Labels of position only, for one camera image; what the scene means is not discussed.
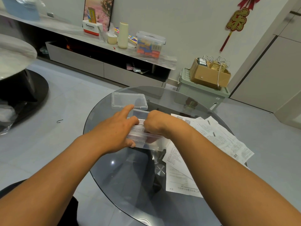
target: red chinese knot ornament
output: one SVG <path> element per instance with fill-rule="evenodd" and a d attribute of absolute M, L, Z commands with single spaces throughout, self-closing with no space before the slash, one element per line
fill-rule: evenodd
<path fill-rule="evenodd" d="M 230 18 L 229 22 L 227 23 L 227 28 L 231 30 L 227 39 L 225 40 L 223 46 L 220 49 L 220 52 L 223 51 L 225 45 L 227 44 L 231 34 L 233 31 L 241 31 L 246 23 L 246 17 L 249 15 L 250 10 L 253 10 L 254 4 L 259 2 L 260 0 L 242 0 L 238 6 L 240 10 L 234 12 L 232 17 Z"/>

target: plastic storage box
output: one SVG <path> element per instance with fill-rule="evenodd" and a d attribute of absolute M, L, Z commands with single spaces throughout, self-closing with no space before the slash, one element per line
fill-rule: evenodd
<path fill-rule="evenodd" d="M 112 93 L 112 108 L 124 108 L 127 105 L 134 105 L 136 109 L 148 109 L 144 94 Z"/>
<path fill-rule="evenodd" d="M 144 148 L 155 151 L 163 151 L 167 148 L 170 140 L 163 136 L 147 133 L 143 127 L 143 121 L 147 118 L 149 112 L 133 109 L 128 117 L 136 116 L 140 120 L 140 125 L 135 125 L 127 138 L 133 140 L 137 148 Z"/>
<path fill-rule="evenodd" d="M 37 0 L 2 0 L 7 12 L 24 20 L 39 20 Z"/>
<path fill-rule="evenodd" d="M 179 86 L 177 91 L 183 93 L 196 101 L 202 103 L 212 111 L 215 110 L 225 98 L 230 96 L 228 88 L 222 87 L 221 90 L 206 87 L 190 81 L 189 69 L 183 68 L 180 73 Z"/>
<path fill-rule="evenodd" d="M 147 56 L 159 58 L 162 45 L 166 43 L 166 39 L 162 36 L 139 31 L 137 37 L 137 53 Z"/>

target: red bow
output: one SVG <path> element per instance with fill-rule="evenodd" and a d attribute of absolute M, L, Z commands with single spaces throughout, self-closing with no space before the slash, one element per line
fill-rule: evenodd
<path fill-rule="evenodd" d="M 260 0 L 242 0 L 241 3 L 239 3 L 237 6 L 240 7 L 240 9 L 242 9 L 244 7 L 244 5 L 246 5 L 245 7 L 253 10 L 254 8 L 254 4 L 259 2 Z"/>

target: cabinet handle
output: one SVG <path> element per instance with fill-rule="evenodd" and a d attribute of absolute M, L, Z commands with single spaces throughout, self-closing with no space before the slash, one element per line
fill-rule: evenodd
<path fill-rule="evenodd" d="M 297 15 L 297 16 L 301 16 L 301 13 L 295 12 L 295 11 L 290 11 L 291 14 Z"/>

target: cream thermos bottle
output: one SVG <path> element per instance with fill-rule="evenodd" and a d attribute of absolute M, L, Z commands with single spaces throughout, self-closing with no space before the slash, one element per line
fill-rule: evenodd
<path fill-rule="evenodd" d="M 129 38 L 129 25 L 127 23 L 120 22 L 119 35 L 118 35 L 118 47 L 126 49 L 128 47 Z"/>

